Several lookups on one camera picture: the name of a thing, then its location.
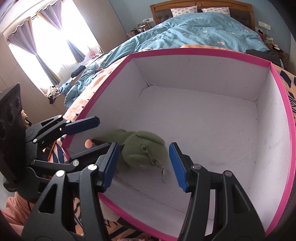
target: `power socket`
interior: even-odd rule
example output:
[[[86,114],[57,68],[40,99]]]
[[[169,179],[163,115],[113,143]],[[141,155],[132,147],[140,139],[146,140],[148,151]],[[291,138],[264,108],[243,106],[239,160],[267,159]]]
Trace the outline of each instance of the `power socket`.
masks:
[[[266,29],[268,29],[268,30],[271,30],[270,25],[268,25],[268,24],[266,24],[266,23],[263,23],[263,22],[261,22],[261,21],[258,21],[258,25],[259,25],[260,27],[263,27],[263,28],[266,28]]]
[[[154,19],[153,18],[148,18],[148,19],[144,19],[143,23],[149,23],[149,22],[153,22]]]

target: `green plush toy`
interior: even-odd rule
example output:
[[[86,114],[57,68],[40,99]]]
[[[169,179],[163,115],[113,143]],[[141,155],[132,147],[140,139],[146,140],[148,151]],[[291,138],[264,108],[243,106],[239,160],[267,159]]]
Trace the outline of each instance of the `green plush toy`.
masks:
[[[121,147],[121,157],[117,165],[119,170],[127,170],[129,166],[162,168],[168,158],[164,140],[148,131],[134,132],[119,129],[94,138],[92,142],[96,145],[106,142],[119,143]]]

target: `purple curtain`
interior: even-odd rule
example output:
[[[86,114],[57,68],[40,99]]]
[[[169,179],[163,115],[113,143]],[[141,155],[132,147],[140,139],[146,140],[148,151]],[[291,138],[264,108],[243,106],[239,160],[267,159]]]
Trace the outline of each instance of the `purple curtain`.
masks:
[[[59,84],[60,78],[44,63],[41,57],[37,54],[31,18],[25,20],[22,26],[18,26],[16,31],[8,36],[8,41],[22,48],[23,50],[34,54],[52,84]]]
[[[53,25],[58,30],[62,30],[62,1],[58,0],[53,5],[48,5],[46,9],[41,9],[38,15],[42,16],[46,21]],[[68,46],[78,63],[81,63],[85,55],[73,44],[66,39]]]

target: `white sheer curtain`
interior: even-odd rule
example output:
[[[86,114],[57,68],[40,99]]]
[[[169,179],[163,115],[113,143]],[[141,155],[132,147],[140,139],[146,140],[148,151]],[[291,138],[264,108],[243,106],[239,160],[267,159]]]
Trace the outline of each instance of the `white sheer curtain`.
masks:
[[[32,27],[39,56],[63,83],[75,69],[90,60],[88,52],[95,50],[99,44],[72,0],[63,1],[62,21],[62,32],[39,17],[32,20]],[[86,55],[82,63],[76,62],[64,36]],[[52,83],[36,57],[13,44],[9,46],[27,76],[46,93]]]

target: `nightstand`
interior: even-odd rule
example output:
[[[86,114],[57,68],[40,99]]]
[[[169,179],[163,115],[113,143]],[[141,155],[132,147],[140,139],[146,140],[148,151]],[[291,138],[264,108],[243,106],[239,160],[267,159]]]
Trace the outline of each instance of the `nightstand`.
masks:
[[[287,70],[288,65],[289,65],[289,58],[290,58],[289,54],[283,52],[282,50],[275,49],[274,47],[270,46],[269,44],[265,44],[265,45],[267,48],[269,48],[270,50],[272,50],[278,54],[280,60],[283,62],[285,70]]]

